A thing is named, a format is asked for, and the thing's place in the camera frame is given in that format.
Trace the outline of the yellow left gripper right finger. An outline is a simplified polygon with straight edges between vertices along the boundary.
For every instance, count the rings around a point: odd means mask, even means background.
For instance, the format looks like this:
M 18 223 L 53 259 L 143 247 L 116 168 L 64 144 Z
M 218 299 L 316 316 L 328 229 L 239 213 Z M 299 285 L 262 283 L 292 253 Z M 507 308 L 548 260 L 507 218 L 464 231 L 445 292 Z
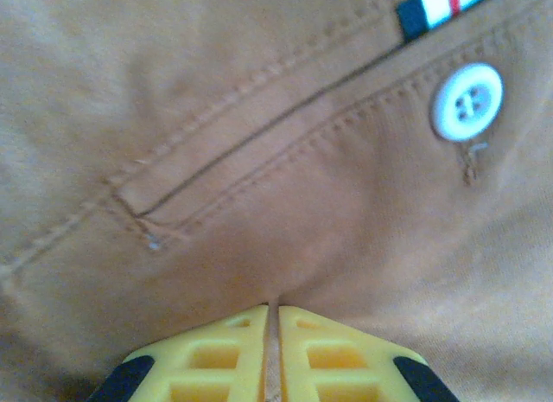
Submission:
M 416 352 L 305 309 L 278 309 L 283 401 L 456 401 Z

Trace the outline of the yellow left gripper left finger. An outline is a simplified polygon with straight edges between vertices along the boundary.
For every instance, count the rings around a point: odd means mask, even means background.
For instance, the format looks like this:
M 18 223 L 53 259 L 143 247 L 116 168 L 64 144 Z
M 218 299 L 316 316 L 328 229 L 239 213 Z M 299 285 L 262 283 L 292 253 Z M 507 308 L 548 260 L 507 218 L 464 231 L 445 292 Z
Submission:
M 264 401 L 269 306 L 129 354 L 90 401 Z

